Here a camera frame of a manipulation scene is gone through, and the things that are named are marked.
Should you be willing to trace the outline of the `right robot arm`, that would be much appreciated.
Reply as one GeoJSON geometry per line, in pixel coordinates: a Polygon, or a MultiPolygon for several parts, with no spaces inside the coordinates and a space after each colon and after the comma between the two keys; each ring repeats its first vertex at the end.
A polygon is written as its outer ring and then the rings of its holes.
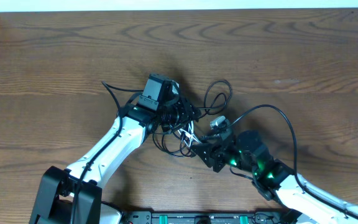
{"type": "Polygon", "coordinates": [[[274,159],[257,131],[214,134],[191,150],[215,172],[225,165],[251,173],[252,185],[266,200],[293,212],[283,222],[358,223],[358,205],[341,200],[307,181],[282,161],[274,159]]]}

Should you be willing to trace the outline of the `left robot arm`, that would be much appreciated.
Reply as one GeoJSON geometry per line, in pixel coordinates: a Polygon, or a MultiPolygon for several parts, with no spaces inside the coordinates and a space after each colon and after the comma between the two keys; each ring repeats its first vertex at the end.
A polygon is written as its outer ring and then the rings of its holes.
{"type": "Polygon", "coordinates": [[[122,213],[102,203],[102,191],[117,168],[149,135],[174,133],[201,114],[177,82],[152,73],[142,90],[132,90],[109,131],[65,169],[42,176],[30,223],[119,223],[122,213]]]}

